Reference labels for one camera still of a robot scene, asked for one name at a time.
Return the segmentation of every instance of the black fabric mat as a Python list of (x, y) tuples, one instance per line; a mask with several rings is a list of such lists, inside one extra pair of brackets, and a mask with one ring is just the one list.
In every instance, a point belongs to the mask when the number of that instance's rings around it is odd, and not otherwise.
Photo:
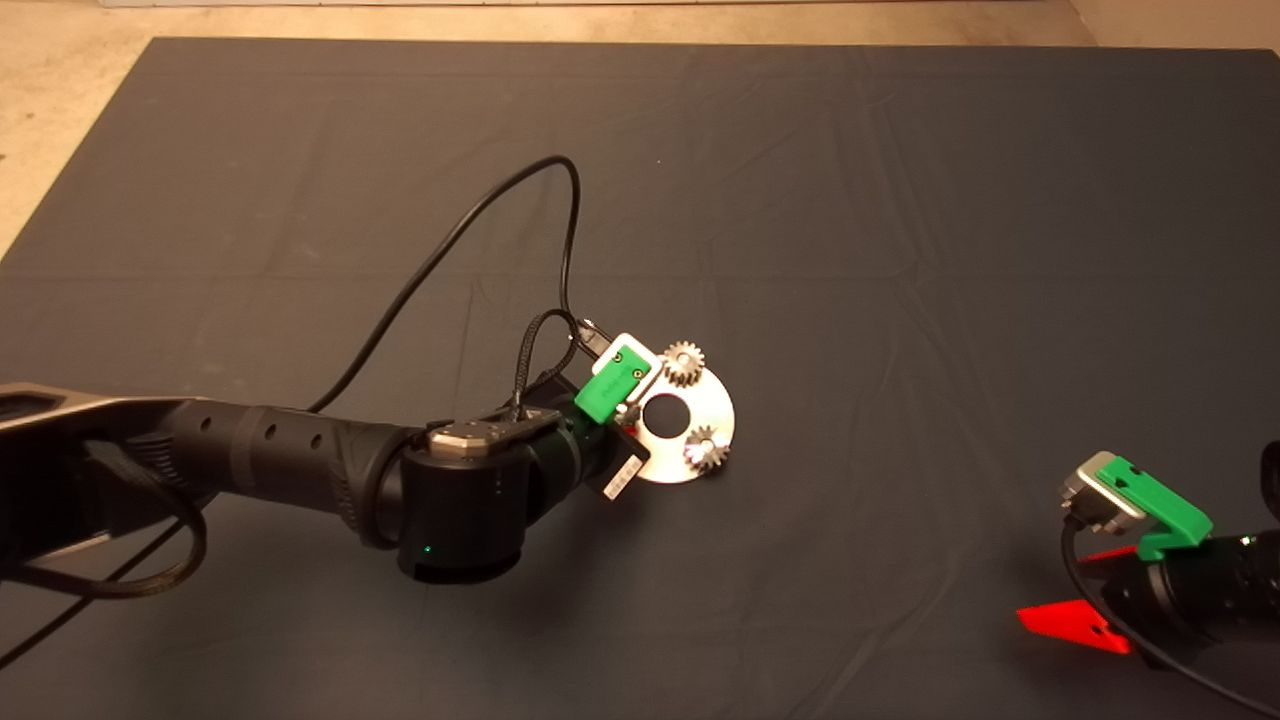
[[(708, 351), (728, 471), (576, 493), (466, 588), (219, 498), (206, 566), (0, 674), (6, 717), (1239, 716), (1014, 609), (1070, 596), (1055, 493), (1100, 448), (1275, 525), (1271, 53), (156, 41), (0, 264), (3, 379), (305, 405), (549, 152), (576, 307)], [(566, 200), (477, 223), (333, 411), (506, 397)], [(49, 597), (0, 588), (0, 641)], [(1276, 652), (1202, 666), (1280, 701)]]

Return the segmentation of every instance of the concrete floor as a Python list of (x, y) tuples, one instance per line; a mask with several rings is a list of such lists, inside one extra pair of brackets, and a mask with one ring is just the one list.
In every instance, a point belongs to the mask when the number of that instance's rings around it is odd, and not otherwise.
[(0, 256), (155, 36), (1280, 49), (1275, 0), (174, 8), (0, 0)]

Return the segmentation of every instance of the metal disc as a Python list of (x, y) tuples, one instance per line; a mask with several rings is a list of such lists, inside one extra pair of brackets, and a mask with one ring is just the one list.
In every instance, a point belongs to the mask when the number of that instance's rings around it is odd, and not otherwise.
[[(676, 396), (689, 406), (689, 427), (673, 438), (658, 437), (644, 424), (644, 406), (659, 395)], [(730, 400), (728, 391), (719, 378), (705, 368), (698, 382), (689, 387), (678, 387), (663, 374), (645, 393), (640, 407), (636, 439), (649, 448), (650, 456), (637, 475), (650, 483), (687, 483), (701, 475), (685, 460), (685, 436), (694, 428), (703, 425), (713, 428), (716, 438), (724, 445), (733, 439), (733, 401)]]

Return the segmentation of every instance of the small spur gear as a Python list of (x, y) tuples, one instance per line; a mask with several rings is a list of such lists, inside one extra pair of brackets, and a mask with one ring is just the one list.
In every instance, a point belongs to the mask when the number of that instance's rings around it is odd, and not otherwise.
[(714, 470), (728, 459), (728, 445), (716, 438), (716, 430), (703, 425), (685, 436), (685, 460), (695, 470)]
[(662, 354), (663, 370), (671, 384), (676, 387), (689, 387), (703, 377), (703, 368), (707, 366), (707, 356), (696, 345), (689, 341), (680, 341)]

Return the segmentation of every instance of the black cable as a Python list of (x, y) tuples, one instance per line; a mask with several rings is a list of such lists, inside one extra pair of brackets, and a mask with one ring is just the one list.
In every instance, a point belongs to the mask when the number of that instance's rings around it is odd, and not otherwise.
[(187, 552), (187, 557), (166, 570), (137, 580), (95, 580), (92, 578), (32, 565), (19, 565), (6, 569), (4, 578), (15, 583), (67, 594), (77, 594), (91, 600), (146, 597), (172, 589), (189, 578), (205, 559), (206, 528), (200, 507), (180, 491), (169, 487), (155, 473), (129, 457), (118, 445), (90, 439), (84, 441), (84, 450), (88, 452), (91, 460), (110, 470), (122, 482), (150, 493), (179, 523), (191, 529), (191, 550)]
[(1068, 516), (1065, 524), (1062, 525), (1062, 564), (1066, 565), (1066, 574), (1071, 578), (1071, 584), (1075, 589), (1102, 615), (1102, 619), (1107, 621), (1108, 625), (1115, 628), (1121, 635), (1129, 638), (1129, 642), (1138, 646), (1143, 652), (1146, 652), (1151, 659), (1160, 662), (1161, 665), (1176, 671), (1188, 680), (1201, 685), (1202, 688), (1215, 692), (1225, 700), (1229, 700), (1242, 707), (1247, 707), (1263, 717), (1280, 719), (1280, 710), (1266, 705), (1265, 702), (1245, 697), (1230, 688), (1220, 685), (1217, 682), (1201, 675), (1196, 670), (1184, 665), (1183, 662), (1175, 660), (1171, 655), (1161, 650), (1153, 642), (1143, 637), (1140, 633), (1133, 629), (1128, 623), (1121, 620), (1105, 600), (1098, 597), (1089, 587), (1085, 584), (1084, 578), (1080, 575), (1080, 568), (1075, 556), (1075, 536), (1084, 529), (1084, 524), (1075, 518)]
[[(160, 547), (165, 542), (168, 542), (169, 538), (178, 534), (178, 530), (183, 529), (184, 527), (186, 525), (179, 520), (165, 528), (163, 533), (156, 536), (155, 539), (148, 542), (142, 550), (134, 552), (132, 557), (125, 560), (119, 568), (116, 568), (110, 575), (108, 575), (105, 580), (114, 582), (127, 575), (131, 570), (141, 565), (147, 557), (151, 557), (151, 555), (155, 551), (160, 550)], [(72, 603), (70, 607), (58, 614), (56, 618), (54, 618), (49, 623), (45, 623), (42, 628), (28, 635), (27, 639), (15, 644), (13, 648), (9, 650), (9, 652), (5, 652), (3, 656), (0, 656), (0, 670), (4, 670), (9, 665), (13, 665), (19, 657), (31, 652), (31, 650), (35, 648), (37, 644), (42, 643), (45, 638), (61, 629), (63, 625), (70, 623), (72, 619), (83, 612), (86, 607), (92, 605), (92, 602), (93, 598), (82, 597), (77, 600), (74, 603)]]
[(390, 328), (392, 323), (396, 320), (396, 316), (399, 315), (399, 311), (413, 296), (413, 292), (417, 291), (419, 286), (422, 284), (422, 281), (425, 281), (428, 275), (431, 274), (431, 270), (434, 270), (435, 266), (440, 264), (440, 260), (443, 260), (444, 256), (448, 255), (449, 250), (453, 249), (453, 246), (458, 242), (462, 234), (467, 232), (467, 228), (471, 227), (471, 223), (474, 223), (475, 219), (481, 213), (484, 213), (486, 208), (489, 208), (489, 205), (492, 205), (495, 200), (506, 195), (508, 190), (529, 179), (531, 176), (535, 176), (539, 172), (556, 165), (559, 165), (564, 168), (566, 172), (568, 172), (570, 187), (572, 192), (572, 196), (570, 199), (568, 222), (564, 229), (564, 250), (561, 255), (561, 277), (559, 277), (561, 310), (563, 310), (564, 313), (570, 313), (568, 269), (570, 269), (570, 261), (572, 260), (573, 256), (573, 236), (577, 233), (577, 214), (579, 214), (579, 206), (581, 205), (582, 200), (582, 184), (577, 174), (577, 165), (575, 165), (572, 160), (570, 160), (563, 155), (550, 155), (548, 158), (538, 160), (536, 163), (526, 165), (516, 174), (511, 176), (509, 178), (494, 186), (492, 190), (489, 190), (489, 192), (484, 193), (484, 196), (481, 196), (480, 200), (475, 205), (472, 205), (471, 209), (467, 210), (461, 219), (458, 219), (458, 222), (453, 225), (453, 229), (451, 229), (448, 234), (444, 236), (444, 240), (442, 240), (440, 243), (435, 246), (435, 250), (433, 250), (431, 254), (426, 258), (426, 260), (424, 260), (422, 264), (417, 268), (417, 270), (413, 272), (408, 282), (404, 283), (404, 287), (402, 287), (399, 293), (396, 295), (396, 299), (392, 300), (392, 304), (387, 307), (385, 311), (383, 311), (383, 315), (381, 318), (379, 318), (378, 324), (374, 325), (372, 332), (369, 333), (369, 337), (365, 340), (365, 343), (360, 347), (360, 351), (356, 352), (356, 357), (352, 359), (351, 364), (342, 373), (342, 377), (338, 378), (338, 380), (333, 384), (333, 387), (330, 387), (323, 396), (320, 396), (320, 400), (312, 402), (307, 407), (307, 411), (320, 413), (321, 410), (328, 407), (329, 404), (332, 404), (339, 395), (342, 395), (343, 391), (347, 389), (347, 386), (349, 386), (351, 380), (353, 380), (356, 375), (360, 374), (360, 370), (365, 366), (365, 363), (369, 361), (369, 356), (374, 354), (374, 350), (378, 347), (378, 343), (381, 342), (383, 336), (387, 334), (388, 328)]
[[(568, 350), (559, 359), (556, 365), (543, 370), (538, 378), (530, 383), (529, 382), (529, 366), (532, 364), (534, 357), (534, 345), (538, 341), (538, 332), (543, 329), (543, 324), (547, 323), (549, 318), (561, 318), (568, 323), (570, 328), (570, 343)], [(516, 387), (511, 393), (511, 416), (512, 420), (518, 420), (521, 413), (525, 409), (525, 393), (535, 389), (538, 386), (552, 379), (557, 374), (562, 373), (564, 368), (573, 360), (573, 354), (577, 352), (577, 342), (573, 340), (577, 334), (577, 319), (572, 313), (562, 310), (559, 307), (552, 307), (550, 310), (544, 310), (534, 316), (529, 323), (529, 328), (525, 329), (525, 337), (520, 342), (520, 354), (516, 356)]]

